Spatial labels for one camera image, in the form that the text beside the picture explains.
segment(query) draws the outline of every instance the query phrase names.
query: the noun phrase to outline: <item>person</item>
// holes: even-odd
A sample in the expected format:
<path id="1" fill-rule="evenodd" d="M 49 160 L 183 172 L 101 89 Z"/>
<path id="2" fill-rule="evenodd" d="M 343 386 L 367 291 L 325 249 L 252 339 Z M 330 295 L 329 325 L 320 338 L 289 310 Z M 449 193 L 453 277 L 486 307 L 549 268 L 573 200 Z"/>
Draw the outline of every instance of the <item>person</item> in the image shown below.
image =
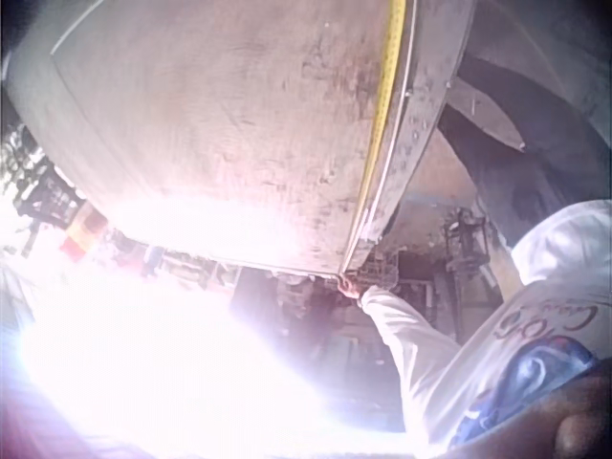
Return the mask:
<path id="1" fill-rule="evenodd" d="M 416 457 L 610 457 L 610 148 L 524 76 L 471 55 L 458 76 L 526 145 L 510 148 L 450 106 L 440 118 L 524 288 L 462 347 L 390 292 L 350 276 L 339 289 L 391 350 Z"/>

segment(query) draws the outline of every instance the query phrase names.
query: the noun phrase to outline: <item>yellow tape measure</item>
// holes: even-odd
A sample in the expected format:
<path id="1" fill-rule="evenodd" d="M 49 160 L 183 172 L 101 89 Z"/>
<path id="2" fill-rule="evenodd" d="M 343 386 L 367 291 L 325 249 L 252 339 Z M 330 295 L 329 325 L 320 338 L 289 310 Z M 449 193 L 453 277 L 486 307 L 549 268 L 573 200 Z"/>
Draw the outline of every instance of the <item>yellow tape measure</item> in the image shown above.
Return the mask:
<path id="1" fill-rule="evenodd" d="M 402 35 L 404 33 L 405 4 L 406 0 L 389 0 L 389 23 L 386 31 L 384 43 L 384 55 L 381 63 L 381 79 L 379 81 L 378 100 L 374 121 L 372 123 L 372 134 L 365 159 L 365 169 L 361 179 L 360 194 L 357 201 L 357 210 L 353 218 L 351 232 L 349 235 L 347 250 L 344 253 L 344 260 L 340 268 L 340 274 L 345 273 L 353 257 L 353 252 L 357 246 L 362 229 L 362 222 L 367 218 L 365 212 L 365 202 L 372 184 L 374 167 L 381 152 L 383 142 L 384 127 L 389 113 L 395 74 L 400 60 L 400 49 L 402 48 Z"/>

